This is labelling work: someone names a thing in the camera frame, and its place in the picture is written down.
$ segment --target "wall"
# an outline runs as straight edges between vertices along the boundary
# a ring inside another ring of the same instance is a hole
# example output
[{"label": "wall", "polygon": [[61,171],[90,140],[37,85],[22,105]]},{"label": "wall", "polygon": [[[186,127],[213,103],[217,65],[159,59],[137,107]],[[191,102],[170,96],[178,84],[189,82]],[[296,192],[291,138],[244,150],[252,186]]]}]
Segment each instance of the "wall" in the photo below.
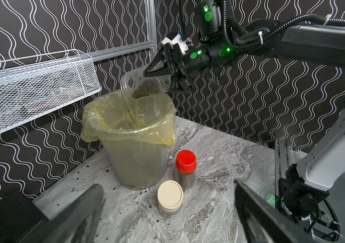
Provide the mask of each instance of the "wall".
[{"label": "wall", "polygon": [[[185,1],[186,31],[197,45],[193,9]],[[345,19],[345,0],[231,0],[243,27],[255,19],[281,21],[304,14]],[[180,31],[178,1],[156,1],[158,40]],[[345,101],[345,69],[314,63],[242,56],[223,71],[223,87],[197,78],[189,95],[172,95],[178,115],[197,123],[272,147],[287,139],[296,150],[309,152],[335,122]]]},{"label": "wall", "polygon": [[[98,51],[146,39],[143,1],[0,0],[0,60],[72,48]],[[148,62],[148,51],[96,62],[102,85],[96,95],[120,88],[123,73]],[[93,98],[0,134],[0,199],[14,190],[37,197],[102,147],[79,137],[83,107]]]}]

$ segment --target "wire basket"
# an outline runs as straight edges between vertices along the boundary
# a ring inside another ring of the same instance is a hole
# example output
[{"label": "wire basket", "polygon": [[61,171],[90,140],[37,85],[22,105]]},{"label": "wire basket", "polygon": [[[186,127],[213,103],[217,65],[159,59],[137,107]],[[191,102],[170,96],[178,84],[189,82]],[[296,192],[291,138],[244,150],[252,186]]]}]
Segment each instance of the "wire basket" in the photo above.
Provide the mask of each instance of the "wire basket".
[{"label": "wire basket", "polygon": [[92,57],[76,49],[0,63],[62,52],[64,58],[0,70],[0,133],[101,90]]}]

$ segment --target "marble countertop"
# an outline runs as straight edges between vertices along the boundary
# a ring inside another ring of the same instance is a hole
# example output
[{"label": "marble countertop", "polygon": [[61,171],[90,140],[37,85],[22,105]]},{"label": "marble countertop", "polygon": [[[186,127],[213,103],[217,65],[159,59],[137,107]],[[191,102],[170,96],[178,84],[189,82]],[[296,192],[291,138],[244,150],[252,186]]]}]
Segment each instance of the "marble countertop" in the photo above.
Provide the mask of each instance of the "marble countertop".
[{"label": "marble countertop", "polygon": [[[176,154],[183,149],[197,157],[197,178],[194,187],[184,192],[179,214],[167,218],[159,213],[156,193],[163,181],[174,179]],[[102,150],[34,203],[52,219],[99,183],[106,202],[95,243],[246,242],[234,207],[233,181],[246,183],[268,199],[275,191],[274,150],[176,117],[176,144],[169,152],[164,177],[142,192],[119,183]]]}]

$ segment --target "trash bag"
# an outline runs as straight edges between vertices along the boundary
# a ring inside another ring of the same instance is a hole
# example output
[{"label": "trash bag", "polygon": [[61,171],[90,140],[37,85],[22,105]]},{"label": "trash bag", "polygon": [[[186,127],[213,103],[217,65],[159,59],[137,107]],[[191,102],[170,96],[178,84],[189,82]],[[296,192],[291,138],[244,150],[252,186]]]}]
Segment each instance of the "trash bag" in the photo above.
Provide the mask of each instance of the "trash bag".
[{"label": "trash bag", "polygon": [[150,144],[175,144],[175,106],[160,92],[126,102],[121,90],[97,97],[82,114],[81,138],[85,142],[134,140]]}]

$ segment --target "spice jar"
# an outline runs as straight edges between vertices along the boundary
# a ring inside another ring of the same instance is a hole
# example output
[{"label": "spice jar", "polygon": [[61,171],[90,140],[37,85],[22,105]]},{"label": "spice jar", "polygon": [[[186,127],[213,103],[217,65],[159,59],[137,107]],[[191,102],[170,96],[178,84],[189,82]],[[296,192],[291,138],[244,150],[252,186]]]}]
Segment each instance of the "spice jar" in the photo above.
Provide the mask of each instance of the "spice jar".
[{"label": "spice jar", "polygon": [[175,178],[182,189],[187,190],[193,187],[197,168],[195,154],[189,150],[182,150],[176,156],[175,166],[177,168]]}]

